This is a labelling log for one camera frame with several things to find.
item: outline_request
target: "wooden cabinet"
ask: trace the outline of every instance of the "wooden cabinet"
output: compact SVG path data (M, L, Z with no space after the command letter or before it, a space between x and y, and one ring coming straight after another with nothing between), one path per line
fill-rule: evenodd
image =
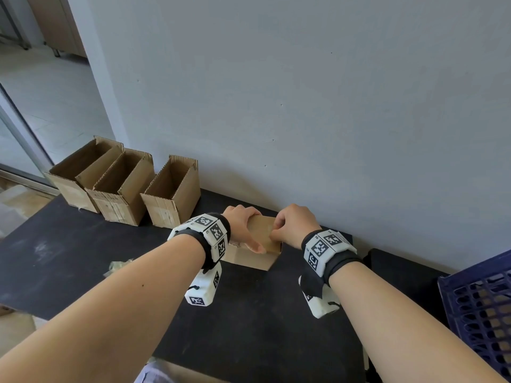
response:
M28 0L49 47L87 57L67 0Z

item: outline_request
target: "person's right hand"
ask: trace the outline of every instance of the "person's right hand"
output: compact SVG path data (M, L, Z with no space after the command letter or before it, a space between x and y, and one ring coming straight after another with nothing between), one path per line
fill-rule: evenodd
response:
M307 234L320 229L321 226L309 208L291 204L278 213L270 239L301 249Z

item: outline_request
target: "person's left arm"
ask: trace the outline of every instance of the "person's left arm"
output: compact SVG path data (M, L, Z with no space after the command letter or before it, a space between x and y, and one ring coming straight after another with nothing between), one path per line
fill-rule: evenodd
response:
M253 207L228 207L232 239L263 252L247 230ZM204 264L178 235L118 270L0 359L0 382L133 382Z

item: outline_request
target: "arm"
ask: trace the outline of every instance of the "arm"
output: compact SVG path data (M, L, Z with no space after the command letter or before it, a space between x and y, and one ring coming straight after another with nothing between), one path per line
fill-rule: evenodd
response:
M321 227L307 207L290 205L270 237L297 249ZM355 332L383 381L505 382L482 358L424 309L361 263L330 278Z
M228 207L231 237L248 232L253 207ZM0 382L133 382L169 327L205 260L178 235L99 283L0 359Z

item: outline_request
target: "person's right arm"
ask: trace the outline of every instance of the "person's right arm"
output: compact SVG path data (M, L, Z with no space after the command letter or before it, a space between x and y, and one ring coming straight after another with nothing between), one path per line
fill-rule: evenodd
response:
M321 227L307 207L279 212L270 237L297 249ZM505 382L442 323L358 262L330 278L362 345L386 383Z

